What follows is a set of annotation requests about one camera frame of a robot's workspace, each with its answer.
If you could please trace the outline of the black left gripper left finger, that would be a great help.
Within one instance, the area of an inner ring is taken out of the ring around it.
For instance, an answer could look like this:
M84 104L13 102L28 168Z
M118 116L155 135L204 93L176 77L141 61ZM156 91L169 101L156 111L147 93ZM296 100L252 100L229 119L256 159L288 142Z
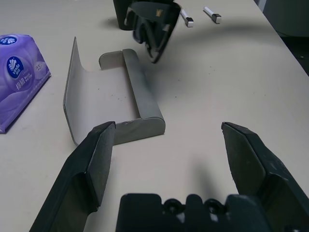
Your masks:
M106 188L115 122L95 126L66 159L33 225L32 232L82 232L101 206Z

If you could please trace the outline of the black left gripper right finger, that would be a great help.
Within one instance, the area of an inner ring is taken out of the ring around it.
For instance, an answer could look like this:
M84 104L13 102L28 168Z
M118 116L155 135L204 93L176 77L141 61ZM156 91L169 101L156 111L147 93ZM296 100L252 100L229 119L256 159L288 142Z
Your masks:
M240 195L255 196L275 232L307 232L309 199L283 162L246 127L224 122L228 163Z

